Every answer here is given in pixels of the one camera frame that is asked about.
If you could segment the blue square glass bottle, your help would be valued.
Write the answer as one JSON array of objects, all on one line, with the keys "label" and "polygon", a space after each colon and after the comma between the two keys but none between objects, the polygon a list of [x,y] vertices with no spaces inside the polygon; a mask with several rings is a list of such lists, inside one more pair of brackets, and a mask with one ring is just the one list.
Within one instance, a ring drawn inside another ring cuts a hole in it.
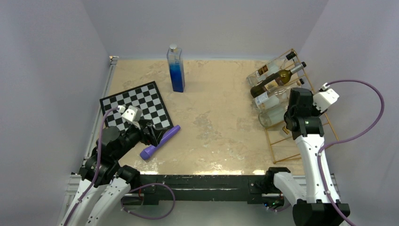
[{"label": "blue square glass bottle", "polygon": [[182,59],[182,49],[176,44],[171,44],[167,52],[169,73],[174,92],[184,92],[184,64]]}]

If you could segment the clear wine bottle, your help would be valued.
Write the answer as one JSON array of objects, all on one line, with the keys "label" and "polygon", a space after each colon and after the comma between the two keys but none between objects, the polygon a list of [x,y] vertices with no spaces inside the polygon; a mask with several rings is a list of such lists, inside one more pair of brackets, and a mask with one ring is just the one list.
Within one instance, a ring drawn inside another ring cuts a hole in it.
[{"label": "clear wine bottle", "polygon": [[284,114],[287,111],[287,104],[277,105],[265,112],[259,113],[258,119],[264,128],[269,128],[284,121]]}]

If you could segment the clear round short bottle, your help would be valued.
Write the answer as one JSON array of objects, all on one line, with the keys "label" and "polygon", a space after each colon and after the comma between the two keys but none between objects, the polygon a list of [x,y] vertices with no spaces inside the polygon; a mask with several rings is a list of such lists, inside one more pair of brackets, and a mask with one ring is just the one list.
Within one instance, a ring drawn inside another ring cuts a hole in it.
[{"label": "clear round short bottle", "polygon": [[304,84],[303,80],[298,80],[288,86],[273,87],[269,92],[265,92],[253,99],[254,106],[261,112],[276,107],[288,101],[292,88],[300,88]]}]

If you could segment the dark green wine bottle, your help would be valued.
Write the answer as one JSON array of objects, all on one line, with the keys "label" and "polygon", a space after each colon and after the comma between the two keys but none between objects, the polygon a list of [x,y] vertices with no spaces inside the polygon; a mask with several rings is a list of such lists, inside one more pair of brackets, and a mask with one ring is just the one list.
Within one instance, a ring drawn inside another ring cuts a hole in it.
[{"label": "dark green wine bottle", "polygon": [[290,80],[291,77],[297,73],[298,71],[302,70],[305,68],[307,64],[305,62],[301,62],[299,65],[296,65],[290,70],[279,70],[276,73],[273,73],[266,77],[264,80],[261,82],[257,83],[255,86],[253,86],[250,89],[250,94],[253,98],[265,93],[268,91],[267,85],[271,82],[275,82],[277,86],[284,86],[286,85]]}]

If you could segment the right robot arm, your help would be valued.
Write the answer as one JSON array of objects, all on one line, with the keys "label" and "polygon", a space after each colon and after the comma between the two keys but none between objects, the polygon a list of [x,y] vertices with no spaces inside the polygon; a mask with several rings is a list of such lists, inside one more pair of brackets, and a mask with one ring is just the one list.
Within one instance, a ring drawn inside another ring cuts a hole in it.
[{"label": "right robot arm", "polygon": [[301,187],[287,168],[270,167],[262,190],[265,194],[283,194],[293,208],[297,226],[339,226],[350,214],[349,205],[341,202],[331,178],[320,119],[338,98],[331,88],[321,88],[316,94],[304,88],[290,91],[284,122],[300,150],[306,187]]}]

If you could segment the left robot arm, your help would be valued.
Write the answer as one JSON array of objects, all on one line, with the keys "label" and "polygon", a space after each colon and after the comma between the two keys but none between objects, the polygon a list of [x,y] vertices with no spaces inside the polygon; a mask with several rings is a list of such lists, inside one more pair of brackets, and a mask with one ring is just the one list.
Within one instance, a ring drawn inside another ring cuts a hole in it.
[{"label": "left robot arm", "polygon": [[80,168],[76,195],[60,225],[98,226],[128,192],[136,192],[140,172],[120,166],[119,160],[136,144],[159,146],[168,128],[156,128],[149,120],[125,132],[110,126],[101,130],[94,153]]}]

